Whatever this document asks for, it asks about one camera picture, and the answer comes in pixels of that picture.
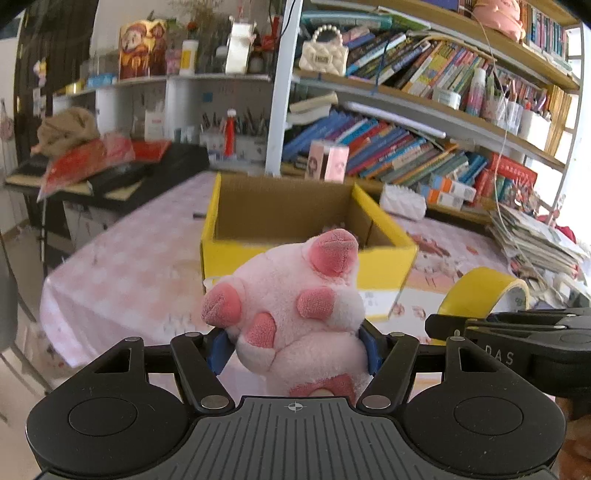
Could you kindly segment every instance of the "yellow tape roll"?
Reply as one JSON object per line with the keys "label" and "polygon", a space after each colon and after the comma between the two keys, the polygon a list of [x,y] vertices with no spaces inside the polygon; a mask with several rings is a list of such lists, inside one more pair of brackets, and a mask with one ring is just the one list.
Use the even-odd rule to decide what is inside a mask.
{"label": "yellow tape roll", "polygon": [[[530,306],[530,291],[523,280],[479,267],[464,275],[439,307],[442,315],[484,319],[492,312],[515,312]],[[439,340],[435,345],[445,345]]]}

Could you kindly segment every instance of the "floor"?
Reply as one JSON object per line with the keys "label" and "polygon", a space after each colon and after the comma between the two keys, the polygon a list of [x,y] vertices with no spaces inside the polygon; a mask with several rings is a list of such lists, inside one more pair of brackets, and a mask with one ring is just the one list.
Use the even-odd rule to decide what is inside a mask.
{"label": "floor", "polygon": [[[7,249],[21,295],[38,317],[43,274],[35,233],[24,231],[8,242]],[[19,309],[20,345],[27,325],[28,320]],[[18,360],[11,353],[6,357],[20,371]],[[25,423],[29,411],[42,398],[43,389],[30,376],[25,375],[25,379],[37,395],[28,391],[0,363],[0,413],[8,418],[8,424],[0,421],[0,478],[7,480],[33,480],[39,474],[39,467],[27,444]]]}

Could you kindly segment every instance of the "yellow cardboard box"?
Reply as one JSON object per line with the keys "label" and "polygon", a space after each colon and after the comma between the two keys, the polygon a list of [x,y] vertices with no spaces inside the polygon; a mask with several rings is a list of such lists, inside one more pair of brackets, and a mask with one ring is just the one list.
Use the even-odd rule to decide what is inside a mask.
{"label": "yellow cardboard box", "polygon": [[386,316],[417,246],[357,185],[219,174],[201,237],[203,278],[232,274],[274,246],[337,227],[359,240],[358,289],[366,317]]}

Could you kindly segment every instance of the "brown cloth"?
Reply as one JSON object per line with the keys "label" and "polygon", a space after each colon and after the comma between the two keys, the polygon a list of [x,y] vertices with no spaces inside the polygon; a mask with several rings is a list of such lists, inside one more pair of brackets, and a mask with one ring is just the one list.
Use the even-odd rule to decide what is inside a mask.
{"label": "brown cloth", "polygon": [[59,158],[72,148],[100,137],[94,115],[73,106],[46,118],[37,130],[40,153],[49,158]]}

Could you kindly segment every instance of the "yellow label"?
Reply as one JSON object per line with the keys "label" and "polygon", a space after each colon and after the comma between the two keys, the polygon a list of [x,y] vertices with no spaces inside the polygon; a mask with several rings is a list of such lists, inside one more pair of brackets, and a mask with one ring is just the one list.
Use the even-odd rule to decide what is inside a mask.
{"label": "yellow label", "polygon": [[193,52],[191,50],[183,50],[181,55],[181,69],[191,68],[191,56]]}

